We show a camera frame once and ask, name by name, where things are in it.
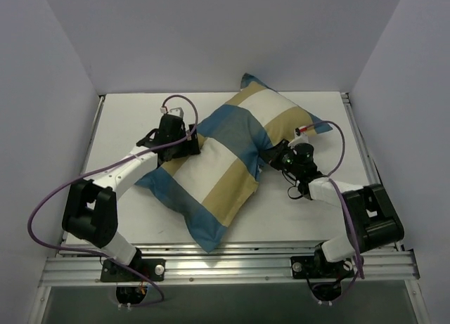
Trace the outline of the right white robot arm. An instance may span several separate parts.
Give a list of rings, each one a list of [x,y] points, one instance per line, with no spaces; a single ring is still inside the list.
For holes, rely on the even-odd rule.
[[[345,231],[314,249],[312,268],[329,276],[344,260],[404,239],[404,226],[381,184],[368,186],[333,181],[318,170],[314,147],[289,145],[287,140],[260,153],[275,170],[292,176],[301,198],[325,202],[342,209]]]

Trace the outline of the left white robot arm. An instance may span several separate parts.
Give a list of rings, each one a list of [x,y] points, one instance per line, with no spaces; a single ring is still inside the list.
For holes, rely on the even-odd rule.
[[[141,254],[118,232],[117,202],[138,180],[162,164],[200,153],[195,125],[186,126],[183,116],[181,108],[163,113],[159,127],[139,140],[117,166],[70,185],[63,230],[118,261],[117,274],[125,281],[141,275]]]

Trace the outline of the blue beige checked pillowcase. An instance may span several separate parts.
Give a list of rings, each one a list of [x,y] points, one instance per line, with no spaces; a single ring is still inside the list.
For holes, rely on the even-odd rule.
[[[180,213],[194,241],[206,252],[259,185],[259,154],[291,141],[307,127],[315,136],[332,130],[316,115],[251,74],[240,91],[197,125],[200,153],[171,160],[137,181],[165,207]]]

